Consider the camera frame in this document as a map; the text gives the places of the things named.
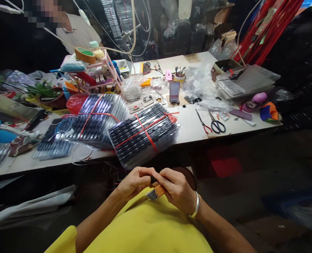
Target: pink clip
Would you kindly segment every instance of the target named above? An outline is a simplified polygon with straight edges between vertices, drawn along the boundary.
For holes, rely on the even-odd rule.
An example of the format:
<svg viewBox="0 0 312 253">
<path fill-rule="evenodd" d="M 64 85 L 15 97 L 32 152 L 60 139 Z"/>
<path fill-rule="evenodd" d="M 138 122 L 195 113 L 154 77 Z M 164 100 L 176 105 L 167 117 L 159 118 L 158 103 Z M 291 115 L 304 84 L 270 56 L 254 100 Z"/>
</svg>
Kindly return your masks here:
<svg viewBox="0 0 312 253">
<path fill-rule="evenodd" d="M 165 72 L 165 79 L 168 81 L 172 81 L 172 74 L 171 74 L 171 70 L 167 70 Z"/>
</svg>

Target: workbench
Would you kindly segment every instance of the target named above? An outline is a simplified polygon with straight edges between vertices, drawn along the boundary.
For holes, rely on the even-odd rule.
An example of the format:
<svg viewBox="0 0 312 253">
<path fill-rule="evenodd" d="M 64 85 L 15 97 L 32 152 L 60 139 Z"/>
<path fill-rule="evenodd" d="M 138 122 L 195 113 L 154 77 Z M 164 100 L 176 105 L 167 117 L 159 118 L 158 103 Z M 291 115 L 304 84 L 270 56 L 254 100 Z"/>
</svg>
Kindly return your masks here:
<svg viewBox="0 0 312 253">
<path fill-rule="evenodd" d="M 216 62 L 216 59 L 209 53 L 209 52 L 202 52 L 197 54 L 191 54 L 184 56 L 185 59 L 188 61 L 189 66 L 200 66 L 203 62 L 209 62 L 211 64 L 211 67 Z M 171 63 L 172 58 L 167 58 L 167 60 Z M 158 66 L 157 60 L 148 61 L 150 65 L 153 66 L 156 64 Z M 152 70 L 150 73 L 145 75 L 146 78 L 152 78 L 152 77 L 160 77 L 161 75 L 158 74 L 156 71 Z M 166 96 L 169 95 L 168 89 L 163 89 L 161 93 Z M 136 101 L 132 103 L 131 105 L 138 104 L 139 101 Z M 226 126 L 226 132 L 225 133 L 212 133 L 207 135 L 203 129 L 203 126 L 200 123 L 200 120 L 198 118 L 198 115 L 195 111 L 197 105 L 196 104 L 189 104 L 186 106 L 186 108 L 183 108 L 181 106 L 176 107 L 169 107 L 166 103 L 164 107 L 169 112 L 179 112 L 179 114 L 176 114 L 175 116 L 178 118 L 178 122 L 181 124 L 180 128 L 180 134 L 177 139 L 176 144 L 181 143 L 188 143 L 188 142 L 196 142 L 196 141 L 202 141 L 208 138 L 219 138 L 226 135 L 236 135 L 236 134 L 243 134 L 248 133 L 252 131 L 257 130 L 263 130 L 268 129 L 272 127 L 276 127 L 277 124 L 269 124 L 260 119 L 260 113 L 259 111 L 256 111 L 252 113 L 253 119 L 252 121 L 256 123 L 255 126 L 250 126 L 248 123 L 246 123 L 241 118 L 238 118 L 234 115 L 230 115 L 230 119 L 226 122 L 220 119 L 220 121 Z M 208 113 L 208 111 L 199 111 L 199 114 L 202 118 L 202 121 L 210 126 L 211 125 L 211 117 Z M 39 130 L 42 133 L 45 133 L 50 126 L 50 121 L 52 121 L 55 118 L 59 118 L 60 116 L 57 114 L 52 114 L 49 116 L 49 120 L 45 120 L 41 122 L 35 130 Z M 25 172 L 29 170 L 35 170 L 40 168 L 46 168 L 46 167 L 52 167 L 52 166 L 60 166 L 64 164 L 71 164 L 72 162 L 78 162 L 81 159 L 86 158 L 90 153 L 91 149 L 83 146 L 78 145 L 75 149 L 75 152 L 73 155 L 70 155 L 68 157 L 59 158 L 59 159 L 53 159 L 53 160 L 46 160 L 46 161 L 39 161 L 32 159 L 34 149 L 31 151 L 21 154 L 15 158 L 8 157 L 5 159 L 5 161 L 2 163 L 0 167 L 0 175 L 5 174 L 12 174 L 12 173 L 20 173 Z M 94 150 L 91 153 L 91 159 L 98 159 L 98 158 L 106 158 L 110 156 L 115 156 L 114 151 L 100 151 L 100 150 Z"/>
</svg>

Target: red bag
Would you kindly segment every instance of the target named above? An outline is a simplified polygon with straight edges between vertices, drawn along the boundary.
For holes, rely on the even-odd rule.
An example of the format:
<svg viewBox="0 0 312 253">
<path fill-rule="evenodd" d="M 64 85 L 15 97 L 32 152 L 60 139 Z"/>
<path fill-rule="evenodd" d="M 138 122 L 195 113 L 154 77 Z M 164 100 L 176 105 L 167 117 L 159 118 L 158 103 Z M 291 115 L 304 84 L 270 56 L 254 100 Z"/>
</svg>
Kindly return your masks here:
<svg viewBox="0 0 312 253">
<path fill-rule="evenodd" d="M 68 111 L 71 114 L 78 114 L 81 110 L 81 107 L 83 106 L 83 103 L 86 101 L 87 98 L 88 98 L 87 94 L 72 95 L 66 103 Z"/>
</svg>

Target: hand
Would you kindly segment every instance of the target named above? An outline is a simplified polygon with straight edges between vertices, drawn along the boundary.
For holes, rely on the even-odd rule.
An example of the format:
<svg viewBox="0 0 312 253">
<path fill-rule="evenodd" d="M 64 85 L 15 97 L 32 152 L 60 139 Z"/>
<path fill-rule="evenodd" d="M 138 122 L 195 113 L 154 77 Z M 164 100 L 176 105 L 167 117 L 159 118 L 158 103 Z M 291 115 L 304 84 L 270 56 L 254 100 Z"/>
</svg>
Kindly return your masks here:
<svg viewBox="0 0 312 253">
<path fill-rule="evenodd" d="M 123 179 L 118 187 L 116 193 L 121 199 L 126 201 L 131 200 L 137 196 L 143 189 L 150 186 L 151 175 L 155 173 L 154 168 L 136 167 L 134 168 L 125 179 Z"/>
<path fill-rule="evenodd" d="M 152 174 L 168 191 L 165 193 L 168 201 L 186 214 L 193 214 L 197 204 L 197 195 L 191 189 L 183 173 L 163 169 Z"/>
</svg>

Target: silver bracelet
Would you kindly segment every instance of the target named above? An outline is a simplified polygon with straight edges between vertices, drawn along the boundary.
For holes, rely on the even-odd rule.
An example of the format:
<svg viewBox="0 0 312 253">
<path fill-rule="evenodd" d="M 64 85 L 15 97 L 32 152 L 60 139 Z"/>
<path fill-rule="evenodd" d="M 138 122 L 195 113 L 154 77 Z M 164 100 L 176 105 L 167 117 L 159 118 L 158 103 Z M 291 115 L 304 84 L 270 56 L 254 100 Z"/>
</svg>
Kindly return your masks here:
<svg viewBox="0 0 312 253">
<path fill-rule="evenodd" d="M 187 216 L 189 216 L 189 217 L 191 217 L 191 218 L 194 218 L 194 217 L 197 215 L 198 210 L 199 210 L 199 205 L 200 205 L 199 194 L 198 194 L 196 191 L 194 191 L 194 192 L 195 192 L 195 194 L 197 195 L 197 205 L 196 205 L 196 207 L 195 207 L 194 213 L 193 213 L 193 214 L 188 214 L 188 215 L 187 215 Z"/>
</svg>

